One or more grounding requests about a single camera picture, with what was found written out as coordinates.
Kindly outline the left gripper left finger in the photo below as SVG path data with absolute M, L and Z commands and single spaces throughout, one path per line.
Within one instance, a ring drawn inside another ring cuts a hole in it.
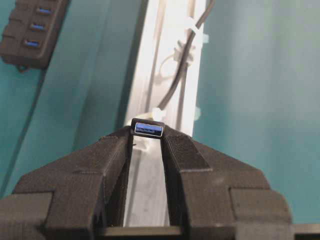
M 0 201 L 3 240 L 92 240 L 124 223 L 133 136 L 128 126 L 23 175 Z

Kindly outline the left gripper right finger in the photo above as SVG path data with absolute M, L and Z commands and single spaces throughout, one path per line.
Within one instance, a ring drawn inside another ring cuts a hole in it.
M 287 201 L 261 170 L 170 127 L 160 145 L 169 222 L 188 239 L 294 239 Z

